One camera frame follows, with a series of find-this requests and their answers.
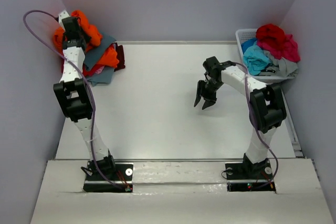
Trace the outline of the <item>orange t shirt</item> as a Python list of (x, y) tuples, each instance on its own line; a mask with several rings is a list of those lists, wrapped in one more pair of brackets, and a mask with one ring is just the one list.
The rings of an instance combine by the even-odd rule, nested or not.
[(95, 25), (90, 24), (86, 15), (80, 10), (73, 11), (71, 15), (72, 17), (78, 18), (79, 25), (87, 37), (90, 37), (90, 40), (87, 42), (86, 52), (100, 46), (103, 36), (100, 34)]

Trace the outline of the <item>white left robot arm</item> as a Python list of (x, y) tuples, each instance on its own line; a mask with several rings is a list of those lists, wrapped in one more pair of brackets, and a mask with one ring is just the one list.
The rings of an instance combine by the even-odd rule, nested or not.
[(82, 170), (96, 180), (110, 180), (116, 174), (116, 165), (104, 144), (95, 123), (96, 104), (87, 79), (82, 73), (88, 36), (76, 17), (60, 14), (57, 18), (62, 36), (63, 73), (53, 90), (65, 117), (79, 130), (90, 155), (90, 162)]

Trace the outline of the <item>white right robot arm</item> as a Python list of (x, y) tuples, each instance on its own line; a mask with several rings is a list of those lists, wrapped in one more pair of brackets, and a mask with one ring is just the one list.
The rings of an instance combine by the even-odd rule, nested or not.
[(271, 170), (268, 154), (273, 151), (270, 142), (276, 130), (287, 117), (282, 89), (278, 84), (266, 84), (247, 73), (241, 63), (219, 62), (216, 57), (203, 62), (205, 80), (197, 83), (197, 106), (204, 101), (205, 110), (217, 101), (217, 91), (226, 84), (245, 96), (249, 111), (249, 120), (253, 131), (247, 151), (240, 163), (229, 163), (224, 172), (228, 180), (258, 179), (262, 173)]

